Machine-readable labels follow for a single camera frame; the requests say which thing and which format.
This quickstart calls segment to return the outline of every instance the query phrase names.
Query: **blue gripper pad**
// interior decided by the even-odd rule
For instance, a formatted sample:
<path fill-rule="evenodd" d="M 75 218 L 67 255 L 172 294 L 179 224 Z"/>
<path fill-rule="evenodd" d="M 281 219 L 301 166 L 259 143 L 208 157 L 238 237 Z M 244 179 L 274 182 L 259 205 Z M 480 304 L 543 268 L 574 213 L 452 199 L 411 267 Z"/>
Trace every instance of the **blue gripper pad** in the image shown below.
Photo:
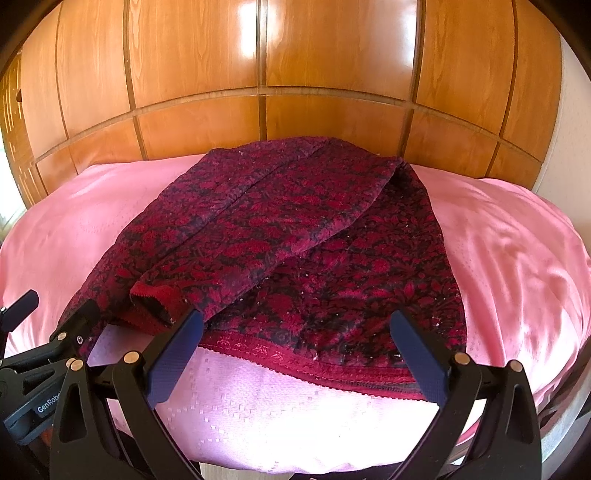
<path fill-rule="evenodd" d="M 147 372 L 145 395 L 152 409 L 170 397 L 201 341 L 203 328 L 203 314 L 193 310 Z"/>
<path fill-rule="evenodd" d="M 442 362 L 441 347 L 433 351 L 413 320 L 396 310 L 390 317 L 390 336 L 427 401 L 442 408 L 449 395 L 450 365 Z"/>

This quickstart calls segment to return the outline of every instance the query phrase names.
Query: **pink bed sheet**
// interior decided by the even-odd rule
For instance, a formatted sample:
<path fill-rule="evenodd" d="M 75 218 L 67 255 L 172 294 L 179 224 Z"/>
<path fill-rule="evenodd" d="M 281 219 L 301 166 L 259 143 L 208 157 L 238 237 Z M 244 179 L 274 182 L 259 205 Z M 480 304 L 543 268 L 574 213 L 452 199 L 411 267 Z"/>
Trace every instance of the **pink bed sheet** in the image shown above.
<path fill-rule="evenodd" d="M 40 306 L 10 336 L 7 355 L 47 341 L 118 233 L 200 157 L 93 166 L 27 212 L 0 250 L 0 304 L 33 288 Z M 484 364 L 519 359 L 539 404 L 589 335 L 591 261 L 581 239 L 562 213 L 528 190 L 415 170 L 462 292 L 467 351 Z M 109 327 L 91 360 L 116 361 L 149 341 Z M 126 429 L 118 406 L 112 410 Z M 169 401 L 158 406 L 189 458 L 272 473 L 401 461 L 436 410 L 423 401 L 318 387 L 201 348 Z M 479 404 L 468 425 L 481 411 Z"/>

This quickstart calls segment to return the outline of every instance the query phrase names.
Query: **black and red floral pattern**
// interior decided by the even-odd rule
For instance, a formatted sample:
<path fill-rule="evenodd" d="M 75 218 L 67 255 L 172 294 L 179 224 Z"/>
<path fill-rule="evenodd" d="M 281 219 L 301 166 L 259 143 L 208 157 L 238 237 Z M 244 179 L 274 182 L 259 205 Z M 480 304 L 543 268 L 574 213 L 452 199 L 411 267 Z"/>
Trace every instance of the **black and red floral pattern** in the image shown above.
<path fill-rule="evenodd" d="M 119 235 L 64 311 L 148 333 L 190 302 L 201 345 L 318 385 L 422 398 L 389 336 L 407 307 L 465 349 L 466 322 L 424 186 L 400 158 L 328 138 L 213 150 Z"/>

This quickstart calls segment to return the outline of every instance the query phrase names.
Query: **red patterned garment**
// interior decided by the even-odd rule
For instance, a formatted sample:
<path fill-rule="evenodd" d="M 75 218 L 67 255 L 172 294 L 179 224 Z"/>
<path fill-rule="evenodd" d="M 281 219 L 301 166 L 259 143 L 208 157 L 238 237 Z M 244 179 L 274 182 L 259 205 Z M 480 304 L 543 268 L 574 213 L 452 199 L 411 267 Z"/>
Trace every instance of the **red patterned garment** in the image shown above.
<path fill-rule="evenodd" d="M 118 236 L 66 307 L 147 333 L 192 304 L 200 346 L 327 387 L 422 398 L 389 335 L 405 306 L 464 350 L 466 320 L 427 191 L 401 158 L 329 138 L 212 150 Z"/>

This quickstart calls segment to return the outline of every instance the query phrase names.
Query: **white wall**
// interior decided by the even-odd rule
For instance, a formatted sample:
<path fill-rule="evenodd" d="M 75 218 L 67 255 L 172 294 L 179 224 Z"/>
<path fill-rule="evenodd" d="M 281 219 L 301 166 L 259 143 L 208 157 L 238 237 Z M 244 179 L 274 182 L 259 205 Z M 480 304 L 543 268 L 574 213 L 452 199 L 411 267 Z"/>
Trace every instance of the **white wall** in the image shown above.
<path fill-rule="evenodd" d="M 568 215 L 591 252 L 591 80 L 564 39 L 562 54 L 558 116 L 534 192 Z"/>

